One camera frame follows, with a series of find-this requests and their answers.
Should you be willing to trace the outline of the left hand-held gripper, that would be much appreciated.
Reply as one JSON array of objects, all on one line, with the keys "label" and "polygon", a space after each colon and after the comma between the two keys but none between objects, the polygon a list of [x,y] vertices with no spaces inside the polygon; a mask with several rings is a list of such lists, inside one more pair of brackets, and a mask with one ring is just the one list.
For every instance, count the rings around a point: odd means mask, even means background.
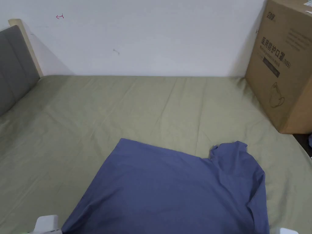
[{"label": "left hand-held gripper", "polygon": [[31,234],[62,234],[62,230],[58,225],[58,216],[46,215],[38,217]]}]

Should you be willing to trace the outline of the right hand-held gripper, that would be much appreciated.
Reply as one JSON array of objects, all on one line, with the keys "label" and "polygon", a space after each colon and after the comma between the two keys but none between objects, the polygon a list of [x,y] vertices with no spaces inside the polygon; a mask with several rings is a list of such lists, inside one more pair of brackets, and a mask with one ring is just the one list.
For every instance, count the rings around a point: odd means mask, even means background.
[{"label": "right hand-held gripper", "polygon": [[273,232],[273,234],[297,234],[297,231],[287,229],[284,227],[277,227],[275,231]]}]

